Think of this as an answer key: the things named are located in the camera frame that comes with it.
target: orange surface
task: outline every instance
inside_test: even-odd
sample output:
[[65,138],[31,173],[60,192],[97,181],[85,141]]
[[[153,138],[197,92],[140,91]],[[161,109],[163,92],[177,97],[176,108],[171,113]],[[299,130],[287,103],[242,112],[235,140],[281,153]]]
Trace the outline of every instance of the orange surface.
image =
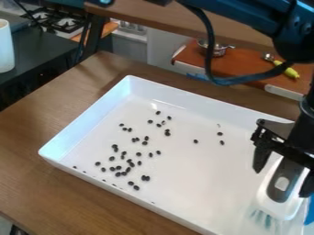
[[[213,60],[212,72],[216,76],[229,77],[265,72],[273,68],[273,64],[262,60],[261,55],[261,52],[255,50],[229,49],[224,57],[215,58]],[[205,56],[201,48],[197,45],[197,41],[194,39],[186,45],[183,51],[173,58],[173,63],[178,61],[204,68],[204,59]],[[288,78],[282,74],[275,78],[247,84],[263,89],[266,84],[272,84],[290,91],[306,94],[309,90],[309,84],[313,74],[313,65],[297,64],[293,66],[293,68],[300,74],[298,80]]]
[[[115,23],[115,22],[106,23],[106,24],[104,25],[104,29],[103,29],[103,33],[102,33],[102,35],[101,35],[101,38],[104,38],[105,36],[109,35],[109,34],[112,33],[113,31],[115,31],[117,28],[118,28],[118,24]],[[89,30],[87,31],[87,37],[86,37],[86,40],[85,40],[84,44],[85,44],[86,41],[87,41],[88,34],[89,34]],[[76,35],[76,36],[74,36],[73,38],[71,38],[71,40],[79,42],[80,39],[81,39],[81,36],[82,36],[82,34]]]

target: white mug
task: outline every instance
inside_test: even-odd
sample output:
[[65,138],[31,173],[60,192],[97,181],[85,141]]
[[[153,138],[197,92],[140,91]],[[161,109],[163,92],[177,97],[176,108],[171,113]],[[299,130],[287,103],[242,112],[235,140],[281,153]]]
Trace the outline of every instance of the white mug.
[[14,49],[9,22],[0,18],[0,73],[15,66]]

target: table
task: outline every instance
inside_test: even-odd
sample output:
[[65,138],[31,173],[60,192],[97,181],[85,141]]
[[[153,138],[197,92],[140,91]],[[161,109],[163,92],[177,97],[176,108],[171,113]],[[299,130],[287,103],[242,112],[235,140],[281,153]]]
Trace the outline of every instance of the table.
[[[255,50],[228,49],[225,56],[213,59],[212,72],[220,77],[234,77],[244,74],[262,73],[274,68],[271,62],[267,62],[261,57],[262,53]],[[276,55],[275,57],[277,60],[283,61],[279,56]],[[183,49],[174,54],[172,64],[186,73],[205,74],[204,59],[205,52],[198,46],[197,40],[193,39]],[[308,93],[310,88],[313,65],[295,64],[293,68],[300,74],[300,78],[297,80],[281,74],[274,78],[250,82],[247,85],[300,100],[303,95]]]
[[[207,37],[203,23],[175,1],[166,7],[144,0],[118,0],[108,8],[87,2],[84,6],[87,12],[95,15],[113,17],[193,38]],[[207,15],[218,41],[260,51],[274,50],[273,42],[256,30],[212,13]]]
[[35,76],[48,62],[65,59],[78,45],[74,41],[40,32],[37,28],[25,28],[12,37],[16,67],[7,73],[0,73],[0,89],[23,80],[26,73]]
[[295,120],[297,102],[237,85],[217,87],[98,52],[0,113],[0,211],[44,235],[195,234],[43,161],[38,149],[132,74],[200,95]]

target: white tray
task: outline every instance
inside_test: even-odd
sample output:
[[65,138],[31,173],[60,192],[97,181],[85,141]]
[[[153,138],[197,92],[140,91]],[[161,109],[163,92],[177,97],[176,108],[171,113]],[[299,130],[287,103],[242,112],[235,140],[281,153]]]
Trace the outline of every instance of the white tray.
[[[160,116],[155,115],[157,110],[162,111]],[[258,118],[287,122],[127,76],[43,146],[39,154],[67,173],[202,234],[252,235],[257,234],[253,227],[239,231],[246,219],[243,215],[279,158],[272,156],[260,174],[253,171],[250,137]],[[157,128],[157,121],[163,120],[166,125]],[[133,128],[132,132],[123,131],[120,123]],[[172,136],[165,137],[165,129],[170,129]],[[131,141],[145,136],[150,137],[147,146]],[[113,152],[112,144],[119,146],[119,154]],[[126,159],[141,160],[142,166],[128,176],[116,177],[110,166],[128,166],[119,158],[122,151],[128,152]],[[148,157],[149,152],[154,153],[153,158]],[[117,160],[110,162],[110,156]],[[101,162],[107,171],[102,173],[95,162]],[[144,174],[151,177],[149,182],[141,181]],[[130,180],[140,191],[128,185]]]

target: wooden table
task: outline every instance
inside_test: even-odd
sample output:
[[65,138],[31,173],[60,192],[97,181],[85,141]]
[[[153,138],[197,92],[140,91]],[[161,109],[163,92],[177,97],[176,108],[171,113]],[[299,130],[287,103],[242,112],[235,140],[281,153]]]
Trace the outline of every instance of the wooden table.
[[296,119],[297,102],[238,85],[217,87],[98,52],[0,113],[0,211],[31,234],[195,234],[64,173],[38,149],[127,74]]
[[[175,1],[168,6],[157,6],[144,0],[118,0],[108,8],[87,2],[84,6],[87,12],[99,16],[126,20],[193,38],[207,37],[204,24]],[[238,47],[248,49],[274,51],[273,42],[256,30],[212,13],[207,15],[220,42],[236,44]]]
[[[110,33],[115,31],[117,28],[118,28],[118,23],[116,23],[116,22],[106,23],[103,27],[103,32],[101,34],[101,38],[103,39],[104,37],[108,36]],[[86,35],[86,39],[84,41],[84,44],[86,44],[86,42],[87,42],[88,35],[89,35],[89,30],[87,31],[87,35]],[[74,36],[73,38],[71,38],[71,40],[76,41],[76,42],[80,42],[81,37],[82,37],[82,33]]]

